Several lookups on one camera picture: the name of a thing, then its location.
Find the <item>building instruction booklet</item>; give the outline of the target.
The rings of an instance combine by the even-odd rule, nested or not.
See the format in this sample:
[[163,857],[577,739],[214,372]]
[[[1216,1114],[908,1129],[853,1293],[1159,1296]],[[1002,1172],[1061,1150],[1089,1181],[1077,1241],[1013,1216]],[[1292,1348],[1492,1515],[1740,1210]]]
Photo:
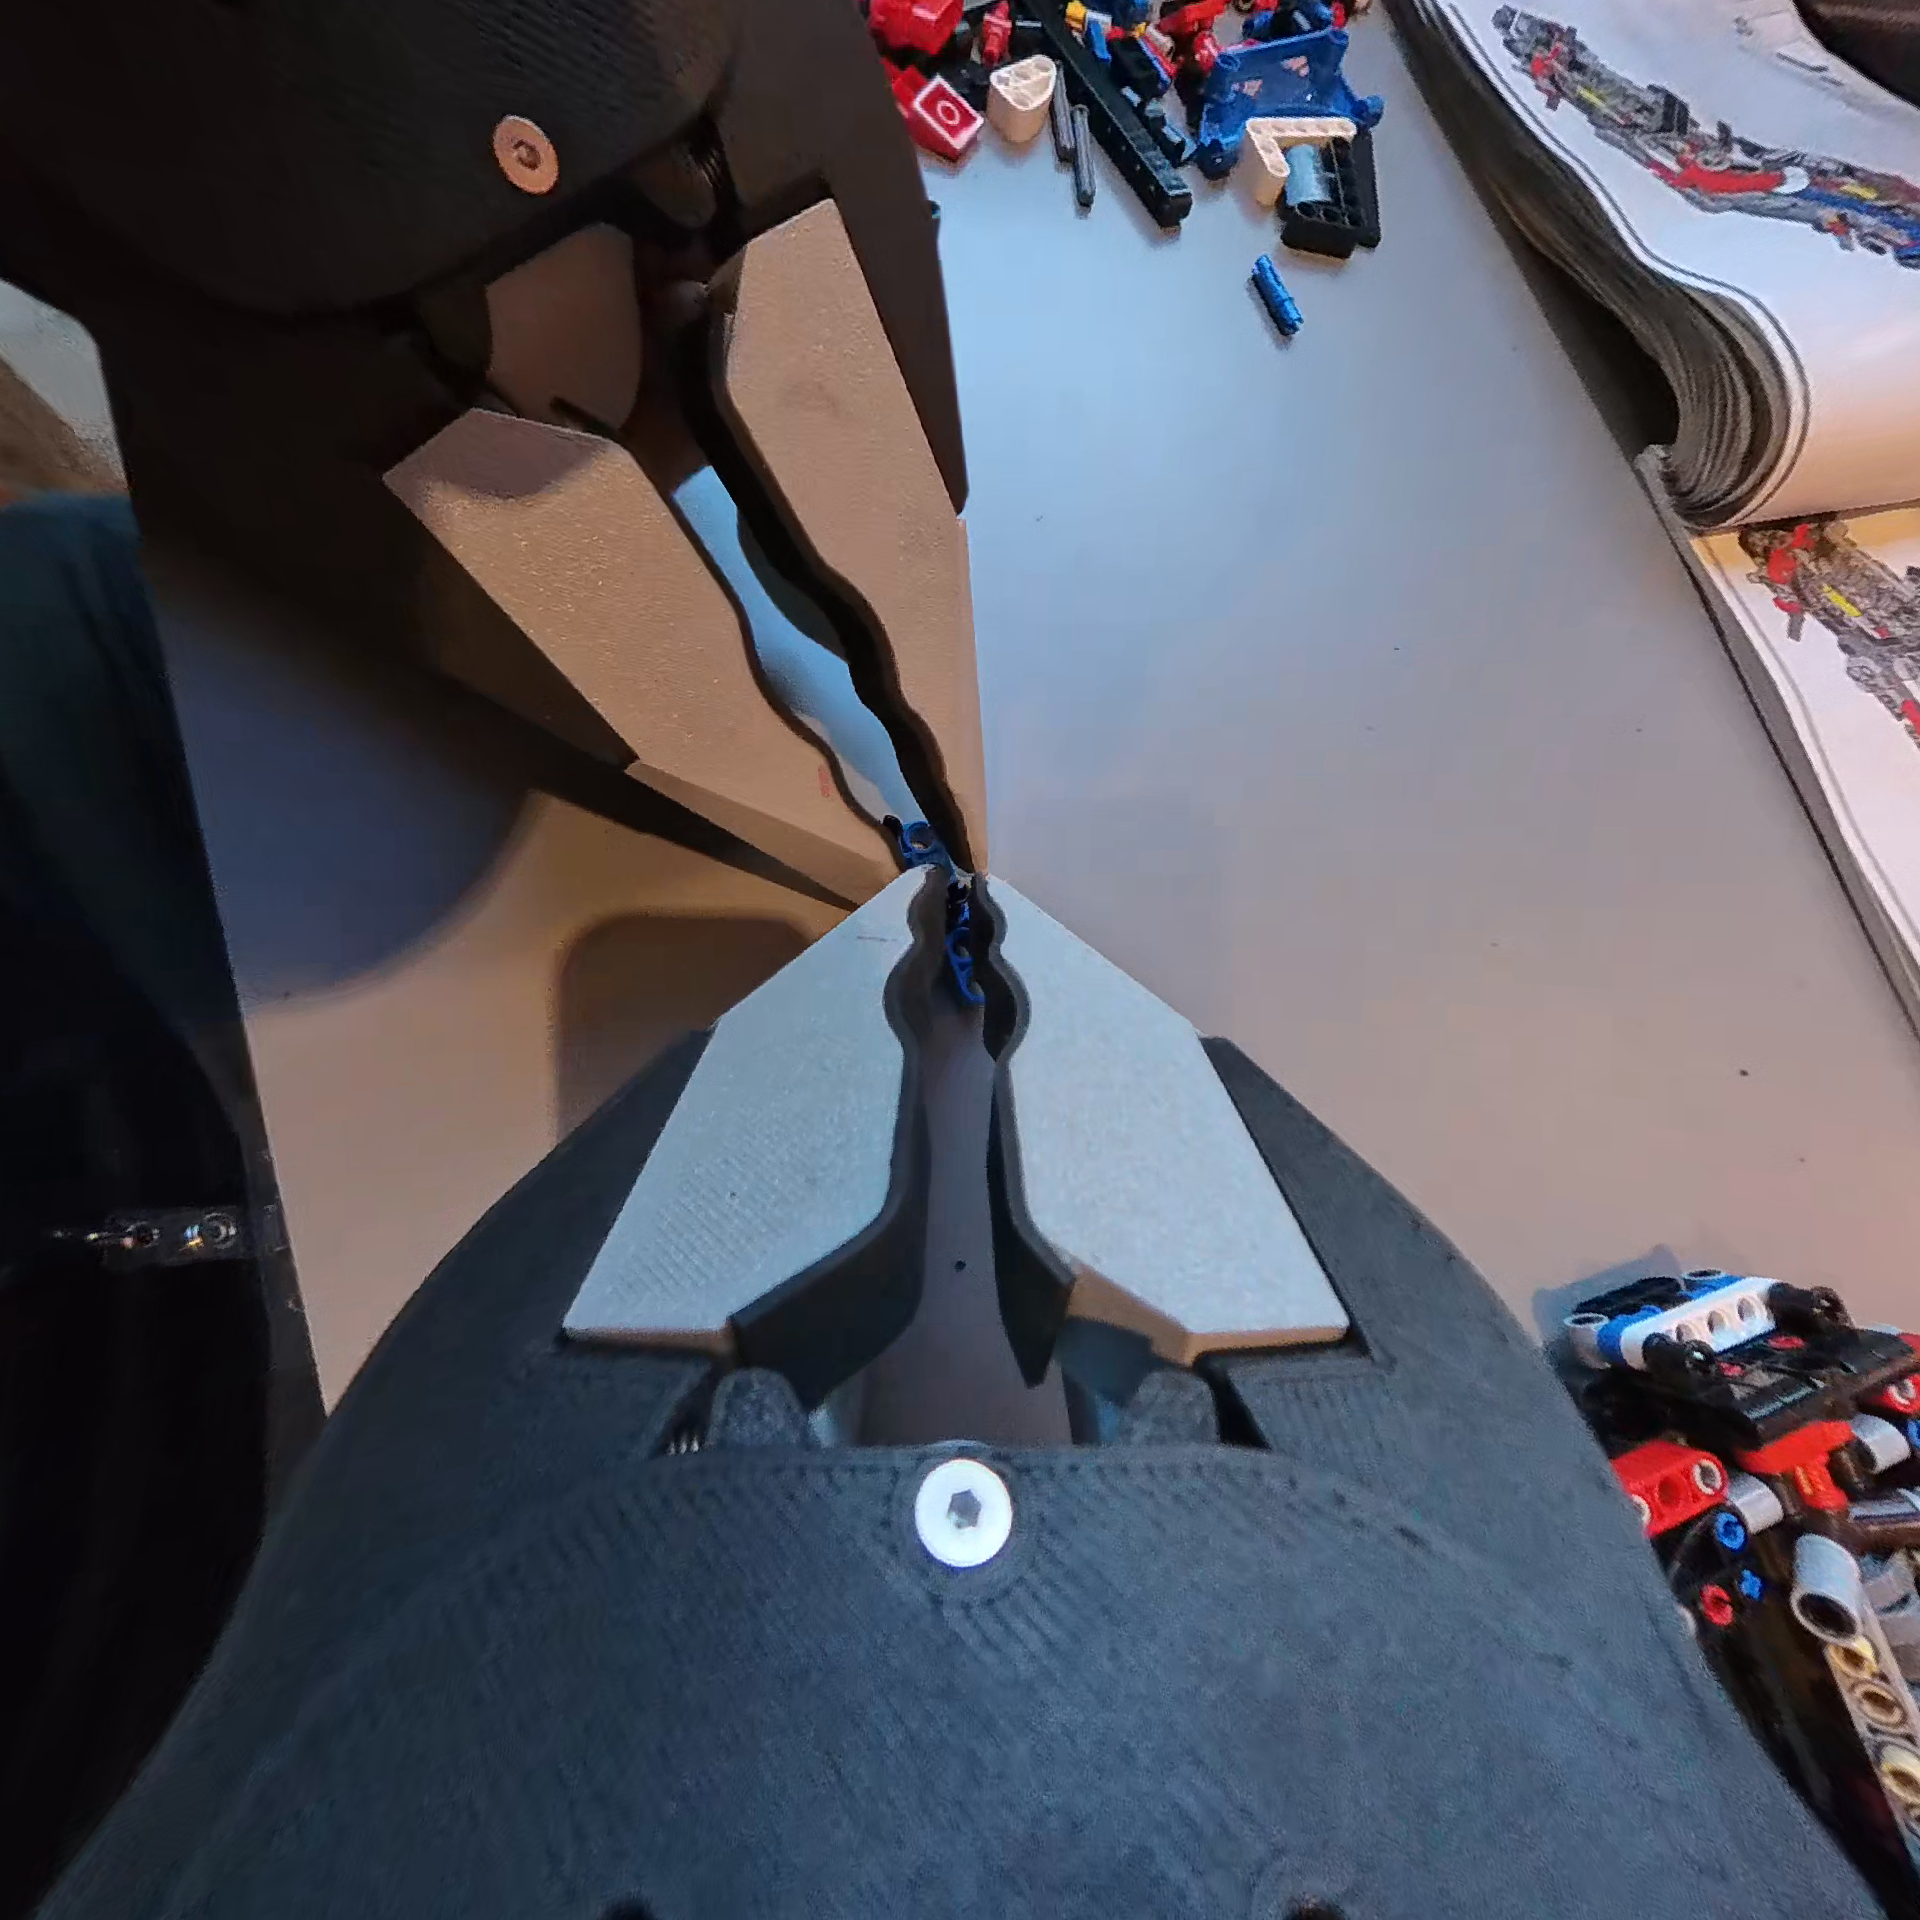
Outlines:
[[1797,3],[1394,3],[1509,221],[1662,372],[1636,471],[1915,1024],[1915,107]]

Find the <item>blue angled beam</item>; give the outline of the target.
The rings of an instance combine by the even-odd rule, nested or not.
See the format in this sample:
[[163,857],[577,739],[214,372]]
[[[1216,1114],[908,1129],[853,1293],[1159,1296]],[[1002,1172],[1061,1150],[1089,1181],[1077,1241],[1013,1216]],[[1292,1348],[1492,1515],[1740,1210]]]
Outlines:
[[893,844],[900,871],[927,871],[942,878],[942,898],[944,898],[942,951],[947,982],[964,1007],[982,1007],[990,1000],[979,982],[971,871],[947,856],[947,844],[927,820],[905,820],[899,814],[883,814],[882,824],[889,842]]

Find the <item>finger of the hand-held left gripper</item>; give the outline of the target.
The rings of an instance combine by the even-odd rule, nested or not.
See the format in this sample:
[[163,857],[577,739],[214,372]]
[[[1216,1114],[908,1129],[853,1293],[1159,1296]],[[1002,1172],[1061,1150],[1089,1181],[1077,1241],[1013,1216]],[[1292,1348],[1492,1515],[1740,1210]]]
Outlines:
[[990,768],[964,516],[833,197],[709,283],[709,450],[755,539],[818,610],[908,796],[990,869]]
[[634,749],[634,782],[861,906],[899,857],[757,676],[752,627],[625,450],[468,410],[386,471]]

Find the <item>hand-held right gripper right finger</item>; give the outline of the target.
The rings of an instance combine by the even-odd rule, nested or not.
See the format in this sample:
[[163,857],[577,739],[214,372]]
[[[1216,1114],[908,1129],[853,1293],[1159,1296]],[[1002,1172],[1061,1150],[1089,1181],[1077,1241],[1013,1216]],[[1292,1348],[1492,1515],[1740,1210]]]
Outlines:
[[1192,1366],[1351,1333],[1197,1024],[1017,889],[975,885],[990,1214],[1017,1374]]

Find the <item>pile of loose bricks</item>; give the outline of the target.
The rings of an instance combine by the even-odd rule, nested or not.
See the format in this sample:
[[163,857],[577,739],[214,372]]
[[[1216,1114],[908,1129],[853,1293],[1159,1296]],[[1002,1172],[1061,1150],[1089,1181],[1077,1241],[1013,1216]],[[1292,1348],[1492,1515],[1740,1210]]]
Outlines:
[[1347,82],[1363,3],[861,3],[910,141],[947,166],[982,136],[1044,141],[1089,210],[1098,164],[1157,231],[1192,181],[1239,179],[1288,251],[1379,244],[1379,98]]

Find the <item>brick car chassis model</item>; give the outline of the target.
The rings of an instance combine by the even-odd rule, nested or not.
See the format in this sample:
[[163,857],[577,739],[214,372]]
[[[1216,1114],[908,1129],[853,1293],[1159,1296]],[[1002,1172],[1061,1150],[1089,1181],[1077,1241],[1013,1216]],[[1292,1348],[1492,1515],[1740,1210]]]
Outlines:
[[1915,1333],[1685,1271],[1578,1301],[1561,1348],[1714,1682],[1915,1917]]

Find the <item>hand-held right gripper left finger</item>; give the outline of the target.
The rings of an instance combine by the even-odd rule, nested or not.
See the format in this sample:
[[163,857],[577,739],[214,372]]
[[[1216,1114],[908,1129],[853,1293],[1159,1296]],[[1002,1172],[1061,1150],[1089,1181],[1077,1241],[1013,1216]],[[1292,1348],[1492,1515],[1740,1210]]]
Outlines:
[[947,876],[910,869],[707,1032],[562,1312],[577,1348],[780,1374],[824,1405],[914,1320],[925,1024]]

